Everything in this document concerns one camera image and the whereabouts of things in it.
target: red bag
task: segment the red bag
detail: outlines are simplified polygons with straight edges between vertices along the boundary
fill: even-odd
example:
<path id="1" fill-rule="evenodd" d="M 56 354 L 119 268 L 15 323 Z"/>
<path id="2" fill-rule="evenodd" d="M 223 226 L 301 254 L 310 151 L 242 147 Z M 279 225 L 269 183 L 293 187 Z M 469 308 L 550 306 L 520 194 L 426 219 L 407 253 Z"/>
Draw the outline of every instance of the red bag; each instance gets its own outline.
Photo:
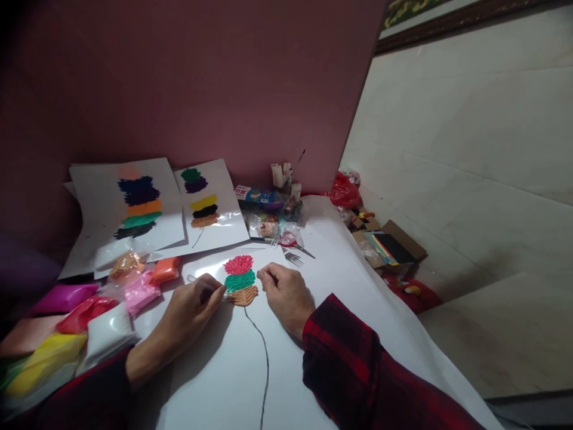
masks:
<path id="1" fill-rule="evenodd" d="M 111 297 L 90 297 L 58 322 L 56 330 L 62 334 L 82 334 L 88 331 L 88 322 L 118 304 L 119 302 Z"/>
<path id="2" fill-rule="evenodd" d="M 338 172 L 330 193 L 330 201 L 335 206 L 352 209 L 360 204 L 360 192 L 343 173 Z"/>

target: paper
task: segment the paper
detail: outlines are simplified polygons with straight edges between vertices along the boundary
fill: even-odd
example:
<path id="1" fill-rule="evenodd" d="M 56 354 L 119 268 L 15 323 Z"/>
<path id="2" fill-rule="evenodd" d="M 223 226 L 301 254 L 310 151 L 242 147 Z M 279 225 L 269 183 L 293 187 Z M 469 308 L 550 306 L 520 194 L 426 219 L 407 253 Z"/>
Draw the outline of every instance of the paper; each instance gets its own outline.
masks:
<path id="1" fill-rule="evenodd" d="M 137 237 L 159 250 L 184 239 L 181 196 L 166 158 L 72 166 L 70 175 L 84 225 L 60 279 L 92 272 L 96 251 L 117 240 Z"/>
<path id="2" fill-rule="evenodd" d="M 236 251 L 239 255 L 252 257 L 252 270 L 255 273 L 270 262 L 288 266 L 280 248 L 250 253 Z M 184 265 L 183 279 L 186 280 L 189 275 L 198 277 L 209 273 L 224 282 L 229 274 L 223 264 L 230 259 L 217 261 L 215 257 L 213 255 L 209 259 Z M 301 381 L 303 351 L 291 340 L 270 310 L 258 278 L 254 280 L 254 285 L 260 295 L 248 307 L 222 303 L 197 343 L 175 360 L 168 411 L 177 410 L 178 413 L 168 413 L 165 428 L 187 428 L 191 420 L 197 428 L 259 428 L 267 373 L 266 356 L 261 335 L 245 316 L 245 309 L 263 333 L 269 352 L 269 390 L 263 428 L 272 428 L 273 419 L 267 415 L 269 408 L 273 411 L 277 407 L 285 407 L 280 404 L 279 394 L 285 390 L 282 381 L 285 378 L 285 367 L 281 364 L 283 360 L 292 361 L 292 366 L 297 369 L 295 374 L 288 373 L 288 379 L 299 384 L 300 389 L 290 394 L 307 402 L 319 420 L 329 421 L 312 392 Z M 224 407 L 214 408 L 214 404 Z"/>
<path id="3" fill-rule="evenodd" d="M 152 260 L 208 251 L 249 240 L 223 159 L 174 172 L 183 202 L 185 239 Z"/>
<path id="4" fill-rule="evenodd" d="M 335 293 L 378 333 L 395 360 L 450 395 L 486 429 L 503 430 L 475 389 L 432 342 L 416 315 L 370 267 L 328 197 L 307 196 L 303 201 L 307 211 L 304 241 L 316 260 L 308 257 L 299 270 L 316 305 Z M 225 251 L 226 259 L 245 253 L 243 249 L 232 251 Z M 299 251 L 291 251 L 305 258 Z M 211 273 L 225 262 L 216 260 L 217 256 L 187 263 L 183 273 L 198 274 L 200 269 Z M 221 270 L 218 276 L 224 276 Z M 159 314 L 164 311 L 157 306 L 149 313 L 156 309 Z M 269 350 L 263 428 L 335 430 L 334 422 L 302 381 L 303 350 L 278 324 L 264 292 L 247 312 L 263 332 Z M 198 428 L 259 428 L 266 361 L 260 336 L 244 316 L 242 308 L 223 303 L 198 342 L 175 361 L 171 397 L 162 409 L 164 428 L 186 429 L 189 422 Z M 149 315 L 147 321 L 155 323 L 159 318 Z M 213 404 L 223 407 L 213 408 Z"/>

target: person's right hand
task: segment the person's right hand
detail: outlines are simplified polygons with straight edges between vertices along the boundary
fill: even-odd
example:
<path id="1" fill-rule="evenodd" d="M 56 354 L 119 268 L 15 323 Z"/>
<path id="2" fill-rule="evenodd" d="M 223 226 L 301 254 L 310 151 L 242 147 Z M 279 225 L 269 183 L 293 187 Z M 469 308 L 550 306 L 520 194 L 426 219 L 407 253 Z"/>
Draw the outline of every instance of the person's right hand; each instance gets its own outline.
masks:
<path id="1" fill-rule="evenodd" d="M 314 312 L 315 304 L 300 272 L 270 263 L 257 272 L 257 278 L 283 327 L 302 340 L 304 325 Z"/>

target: orange clay petal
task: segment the orange clay petal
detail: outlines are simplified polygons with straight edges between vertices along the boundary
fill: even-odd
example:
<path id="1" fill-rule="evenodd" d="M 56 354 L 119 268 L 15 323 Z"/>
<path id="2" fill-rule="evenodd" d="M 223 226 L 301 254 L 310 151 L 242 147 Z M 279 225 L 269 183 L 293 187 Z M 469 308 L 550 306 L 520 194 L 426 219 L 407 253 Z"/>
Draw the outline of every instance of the orange clay petal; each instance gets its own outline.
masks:
<path id="1" fill-rule="evenodd" d="M 242 290 L 229 294 L 231 302 L 235 306 L 242 306 L 242 307 L 250 305 L 257 296 L 258 296 L 258 288 L 254 285 L 251 285 L 250 287 L 243 288 Z"/>
<path id="2" fill-rule="evenodd" d="M 152 202 L 144 203 L 137 206 L 128 206 L 127 207 L 127 216 L 142 216 L 148 213 L 153 212 L 161 212 L 161 207 L 163 203 L 161 203 L 160 199 L 154 200 Z"/>
<path id="3" fill-rule="evenodd" d="M 119 166 L 119 178 L 135 180 L 141 177 L 141 172 L 133 164 L 122 164 Z"/>

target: fork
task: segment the fork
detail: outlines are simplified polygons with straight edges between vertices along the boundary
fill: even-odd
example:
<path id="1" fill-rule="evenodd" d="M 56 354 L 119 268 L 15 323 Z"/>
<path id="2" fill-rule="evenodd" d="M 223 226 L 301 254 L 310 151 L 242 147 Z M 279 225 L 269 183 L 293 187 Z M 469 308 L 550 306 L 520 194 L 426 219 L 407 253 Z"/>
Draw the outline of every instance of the fork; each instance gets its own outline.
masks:
<path id="1" fill-rule="evenodd" d="M 296 254 L 293 254 L 290 251 L 287 251 L 286 249 L 284 249 L 283 247 L 281 247 L 282 249 L 282 253 L 285 255 L 285 258 L 287 259 L 287 261 L 291 262 L 292 264 L 294 264 L 296 267 L 302 267 L 302 265 L 304 264 L 301 260 L 300 257 Z"/>

